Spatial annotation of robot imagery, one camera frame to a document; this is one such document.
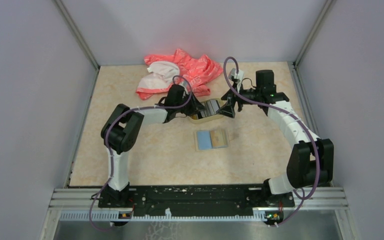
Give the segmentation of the cream oval card tray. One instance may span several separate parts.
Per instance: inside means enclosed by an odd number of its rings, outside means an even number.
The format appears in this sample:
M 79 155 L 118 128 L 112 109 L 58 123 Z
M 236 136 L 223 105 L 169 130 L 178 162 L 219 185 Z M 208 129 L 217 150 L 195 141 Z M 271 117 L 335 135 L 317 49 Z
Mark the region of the cream oval card tray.
M 221 100 L 220 98 L 215 98 L 219 101 L 220 103 L 220 107 L 223 106 L 225 104 L 225 102 L 223 100 Z M 217 120 L 217 119 L 221 119 L 221 118 L 224 118 L 225 116 L 223 115 L 219 115 L 217 114 L 216 112 L 216 115 L 214 116 L 211 116 L 211 117 L 207 117 L 207 118 L 203 118 L 203 119 L 200 119 L 200 120 L 193 120 L 191 119 L 190 116 L 188 116 L 188 120 L 193 123 L 193 124 L 202 124 L 202 123 L 206 123 L 206 122 L 209 122 L 209 121 L 213 121 L 213 120 Z

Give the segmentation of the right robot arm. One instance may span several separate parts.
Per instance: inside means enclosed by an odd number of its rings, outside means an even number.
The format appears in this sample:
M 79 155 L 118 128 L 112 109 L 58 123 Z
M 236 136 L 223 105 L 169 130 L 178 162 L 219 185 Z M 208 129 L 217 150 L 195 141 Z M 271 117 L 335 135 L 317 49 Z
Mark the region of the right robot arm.
M 275 206 L 282 195 L 295 189 L 317 183 L 328 184 L 333 179 L 334 144 L 330 139 L 321 139 L 312 132 L 297 116 L 289 98 L 277 92 L 272 70 L 258 70 L 255 73 L 256 85 L 244 89 L 242 70 L 232 68 L 228 80 L 232 88 L 223 96 L 225 104 L 218 114 L 234 118 L 244 105 L 259 105 L 267 117 L 276 123 L 292 148 L 285 173 L 264 181 L 265 189 L 261 199 L 267 206 Z

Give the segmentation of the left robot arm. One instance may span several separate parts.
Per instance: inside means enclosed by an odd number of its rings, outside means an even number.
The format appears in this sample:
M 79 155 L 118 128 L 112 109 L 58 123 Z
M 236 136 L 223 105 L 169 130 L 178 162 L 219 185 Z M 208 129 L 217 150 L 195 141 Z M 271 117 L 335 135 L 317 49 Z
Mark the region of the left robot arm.
M 101 130 L 108 154 L 108 180 L 102 192 L 110 194 L 110 200 L 118 207 L 129 203 L 129 151 L 135 145 L 141 127 L 152 124 L 165 124 L 177 114 L 192 116 L 205 110 L 193 92 L 179 84 L 172 85 L 167 96 L 157 104 L 130 108 L 118 104 Z

